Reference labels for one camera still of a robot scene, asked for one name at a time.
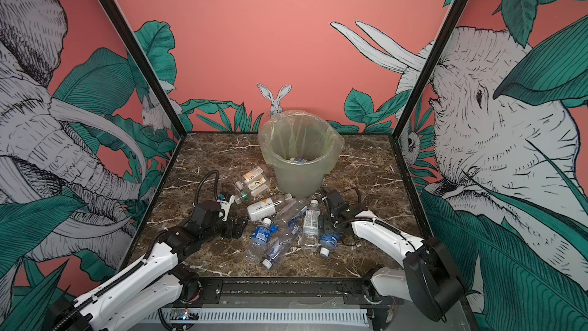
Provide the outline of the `tall white label water bottle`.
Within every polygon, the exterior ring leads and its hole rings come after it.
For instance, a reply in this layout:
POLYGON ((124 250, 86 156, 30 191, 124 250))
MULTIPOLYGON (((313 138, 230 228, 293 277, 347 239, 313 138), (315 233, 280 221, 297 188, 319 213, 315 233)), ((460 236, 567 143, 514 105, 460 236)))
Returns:
POLYGON ((319 246, 319 202, 311 200, 306 210, 303 222, 303 233, 301 236, 301 248, 308 251, 315 251, 319 246))

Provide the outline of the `blue label bottle white cap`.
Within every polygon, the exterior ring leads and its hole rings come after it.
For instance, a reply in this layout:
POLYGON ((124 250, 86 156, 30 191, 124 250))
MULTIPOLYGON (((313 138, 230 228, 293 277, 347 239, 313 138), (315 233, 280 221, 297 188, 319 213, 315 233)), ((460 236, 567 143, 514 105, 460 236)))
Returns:
POLYGON ((271 219, 264 218, 255 228, 246 251, 246 259, 249 262, 260 262, 272 235, 271 223, 271 219))

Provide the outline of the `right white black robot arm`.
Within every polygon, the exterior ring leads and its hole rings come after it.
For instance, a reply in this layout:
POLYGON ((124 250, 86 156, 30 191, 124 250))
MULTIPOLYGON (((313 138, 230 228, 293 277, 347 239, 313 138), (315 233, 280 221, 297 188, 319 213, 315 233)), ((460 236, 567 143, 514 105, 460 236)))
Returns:
POLYGON ((374 305, 406 300, 429 320, 443 320, 465 295, 466 286, 447 247, 439 239, 423 239, 387 223, 367 209, 360 191, 352 205, 336 190, 320 190, 334 234, 371 243, 401 266, 380 267, 361 278, 361 294, 374 305))

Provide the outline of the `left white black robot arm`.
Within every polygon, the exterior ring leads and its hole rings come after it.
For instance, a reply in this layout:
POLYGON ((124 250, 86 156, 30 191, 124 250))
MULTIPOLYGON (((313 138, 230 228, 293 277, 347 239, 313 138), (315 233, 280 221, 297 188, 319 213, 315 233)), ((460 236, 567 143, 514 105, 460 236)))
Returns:
POLYGON ((230 217, 231 204, 220 200, 195 204, 178 225, 160 231, 145 254, 107 282, 73 301, 59 298, 49 306, 43 330, 128 330, 174 302, 202 297, 198 274, 183 262, 217 237, 240 238, 248 220, 230 217))

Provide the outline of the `clear bottle blue cap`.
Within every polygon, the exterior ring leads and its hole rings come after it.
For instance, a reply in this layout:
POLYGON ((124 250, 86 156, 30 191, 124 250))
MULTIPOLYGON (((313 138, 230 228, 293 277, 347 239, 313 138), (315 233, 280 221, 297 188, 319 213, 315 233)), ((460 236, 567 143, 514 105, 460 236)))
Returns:
POLYGON ((304 199, 294 199, 288 202, 272 220, 270 226, 271 233, 277 234, 278 232, 284 232, 289 227, 290 222, 298 218, 305 208, 306 203, 304 199))

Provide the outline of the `green cap small bottle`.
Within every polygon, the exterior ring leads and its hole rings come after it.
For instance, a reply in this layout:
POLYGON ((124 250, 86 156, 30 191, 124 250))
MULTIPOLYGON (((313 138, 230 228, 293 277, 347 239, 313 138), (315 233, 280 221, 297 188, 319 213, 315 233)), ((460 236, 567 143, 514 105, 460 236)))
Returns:
POLYGON ((235 202, 238 205, 251 202, 251 190, 249 190, 247 185, 241 181, 237 181, 234 183, 234 187, 236 188, 236 194, 234 195, 235 202))

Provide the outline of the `white label bottle lying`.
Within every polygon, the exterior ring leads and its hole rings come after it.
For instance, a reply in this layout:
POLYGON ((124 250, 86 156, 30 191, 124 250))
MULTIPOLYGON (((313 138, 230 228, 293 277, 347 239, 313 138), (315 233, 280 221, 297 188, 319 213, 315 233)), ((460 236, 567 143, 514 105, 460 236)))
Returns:
POLYGON ((255 202, 247 207, 247 214, 252 222, 261 221, 277 214, 281 208, 293 200, 291 194, 278 194, 255 202))

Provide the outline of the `crushed clear bottle white cap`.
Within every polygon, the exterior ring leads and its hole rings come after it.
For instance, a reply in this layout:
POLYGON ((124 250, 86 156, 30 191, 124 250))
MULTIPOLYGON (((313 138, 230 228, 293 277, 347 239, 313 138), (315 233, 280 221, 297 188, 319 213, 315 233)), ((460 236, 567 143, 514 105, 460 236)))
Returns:
POLYGON ((290 248, 295 245, 299 234, 300 226, 292 225, 287 228, 286 231, 269 247, 261 264, 268 270, 278 264, 290 248))

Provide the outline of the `orange label small bottle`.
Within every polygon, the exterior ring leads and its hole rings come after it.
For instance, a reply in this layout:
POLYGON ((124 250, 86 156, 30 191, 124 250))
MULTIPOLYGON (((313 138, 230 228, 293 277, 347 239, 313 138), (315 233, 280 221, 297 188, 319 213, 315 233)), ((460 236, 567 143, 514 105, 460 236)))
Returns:
POLYGON ((265 165, 261 164, 261 165, 255 166, 254 168, 252 168, 248 172, 244 173, 242 175, 241 181, 245 185, 248 185, 251 182, 253 182, 254 180, 258 179, 260 176, 264 176, 265 174, 267 174, 267 167, 265 165))

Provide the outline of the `beige label small bottle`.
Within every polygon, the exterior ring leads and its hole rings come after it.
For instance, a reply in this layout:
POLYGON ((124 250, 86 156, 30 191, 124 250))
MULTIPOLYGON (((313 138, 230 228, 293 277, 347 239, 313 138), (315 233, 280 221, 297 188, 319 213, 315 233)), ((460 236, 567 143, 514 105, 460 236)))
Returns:
POLYGON ((251 196, 254 198, 270 189, 269 182, 265 176, 259 176, 252 180, 248 183, 247 187, 251 196))

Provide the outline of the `black front mounting rail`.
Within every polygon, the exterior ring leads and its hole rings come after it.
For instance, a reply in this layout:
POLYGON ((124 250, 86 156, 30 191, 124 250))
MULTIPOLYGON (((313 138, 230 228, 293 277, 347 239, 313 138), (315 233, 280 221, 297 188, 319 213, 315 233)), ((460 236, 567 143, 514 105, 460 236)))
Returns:
POLYGON ((410 300, 407 291, 385 296, 361 277, 200 277, 197 285, 198 291, 183 291, 174 304, 219 304, 222 297, 341 297, 361 306, 410 300))

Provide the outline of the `left black frame post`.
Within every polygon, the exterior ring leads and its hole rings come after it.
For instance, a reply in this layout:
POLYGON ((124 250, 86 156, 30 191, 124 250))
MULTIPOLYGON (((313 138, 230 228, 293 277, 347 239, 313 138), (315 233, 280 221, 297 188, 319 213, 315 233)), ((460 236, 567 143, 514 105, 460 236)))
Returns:
POLYGON ((179 136, 184 139, 188 132, 183 127, 177 113, 174 111, 167 94, 162 89, 159 78, 151 66, 145 52, 142 50, 135 33, 131 30, 128 21, 125 19, 116 0, 98 0, 104 9, 104 12, 109 17, 113 27, 116 29, 126 49, 130 52, 131 58, 135 61, 139 68, 139 73, 144 76, 148 85, 150 86, 156 98, 162 105, 163 110, 171 121, 171 124, 179 133, 179 136))

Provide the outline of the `black frame post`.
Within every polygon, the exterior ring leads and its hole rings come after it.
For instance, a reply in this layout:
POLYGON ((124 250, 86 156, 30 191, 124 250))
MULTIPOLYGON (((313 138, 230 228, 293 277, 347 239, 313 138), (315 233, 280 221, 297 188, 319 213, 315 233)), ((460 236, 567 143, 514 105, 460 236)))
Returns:
POLYGON ((159 78, 151 66, 145 52, 142 50, 135 33, 131 30, 128 21, 125 19, 116 0, 98 0, 104 9, 104 12, 109 17, 113 27, 116 29, 126 49, 130 52, 131 58, 135 61, 139 68, 139 73, 144 76, 148 85, 150 86, 156 98, 162 105, 163 110, 171 121, 171 124, 179 133, 179 136, 184 139, 188 132, 183 127, 177 113, 174 111, 167 94, 162 89, 159 78))
POLYGON ((447 16, 443 22, 439 34, 433 43, 433 47, 430 50, 430 54, 426 59, 423 70, 419 74, 419 78, 411 91, 410 97, 405 105, 404 111, 401 114, 401 119, 398 121, 396 128, 393 131, 392 138, 394 140, 400 139, 401 132, 404 130, 412 110, 416 107, 417 102, 420 99, 420 95, 423 93, 424 88, 429 84, 430 77, 443 54, 443 51, 451 37, 453 29, 456 27, 466 5, 469 0, 453 0, 447 16))

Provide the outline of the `right black frame post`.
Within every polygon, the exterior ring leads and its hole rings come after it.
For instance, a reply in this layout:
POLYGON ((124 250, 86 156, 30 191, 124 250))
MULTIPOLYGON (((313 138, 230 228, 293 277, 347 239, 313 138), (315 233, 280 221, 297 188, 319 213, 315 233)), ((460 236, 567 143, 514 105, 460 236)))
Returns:
POLYGON ((398 121, 396 128, 393 131, 392 138, 394 140, 400 139, 401 132, 404 130, 412 110, 416 107, 417 102, 420 99, 420 95, 423 93, 424 88, 429 84, 430 77, 443 54, 443 51, 451 37, 453 29, 456 27, 466 5, 469 0, 453 0, 447 16, 443 22, 439 34, 433 43, 433 47, 430 50, 430 54, 426 59, 423 70, 419 74, 419 78, 411 91, 410 97, 405 105, 404 111, 401 114, 401 119, 398 121))

